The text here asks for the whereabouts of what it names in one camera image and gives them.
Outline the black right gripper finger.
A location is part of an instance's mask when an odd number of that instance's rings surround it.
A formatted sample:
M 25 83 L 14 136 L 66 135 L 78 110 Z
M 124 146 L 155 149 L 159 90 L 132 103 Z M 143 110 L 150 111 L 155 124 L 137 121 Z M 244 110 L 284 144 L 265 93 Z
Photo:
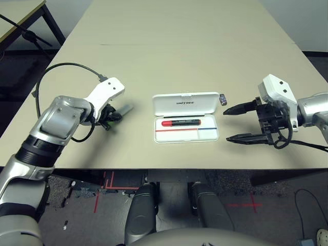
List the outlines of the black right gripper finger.
M 265 134 L 237 134 L 226 138 L 227 141 L 243 145 L 267 144 L 268 138 Z
M 238 104 L 238 105 L 235 105 L 231 108 L 226 109 L 223 112 L 223 115 L 245 114 L 247 112 L 256 110 L 256 107 L 257 107 L 257 102 L 256 101 L 246 102 L 246 103 Z

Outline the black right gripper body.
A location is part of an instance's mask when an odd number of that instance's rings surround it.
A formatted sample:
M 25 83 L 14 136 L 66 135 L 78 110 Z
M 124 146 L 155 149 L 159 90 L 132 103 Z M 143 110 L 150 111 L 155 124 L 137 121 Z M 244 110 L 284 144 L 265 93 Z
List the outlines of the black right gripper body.
M 281 133 L 281 130 L 289 129 L 289 109 L 287 104 L 280 100 L 262 104 L 260 97 L 255 98 L 255 104 L 262 131 L 256 143 L 287 146 L 289 137 L 284 137 Z

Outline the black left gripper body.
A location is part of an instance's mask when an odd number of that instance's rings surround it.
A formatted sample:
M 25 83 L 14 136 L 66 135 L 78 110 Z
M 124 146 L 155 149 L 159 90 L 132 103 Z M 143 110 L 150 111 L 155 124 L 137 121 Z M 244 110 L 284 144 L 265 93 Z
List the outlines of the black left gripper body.
M 99 119 L 96 123 L 97 126 L 102 126 L 103 128 L 109 128 L 109 123 L 108 121 L 108 115 L 110 114 L 110 109 L 108 107 L 104 107 L 103 110 L 101 111 L 101 114 L 99 116 Z

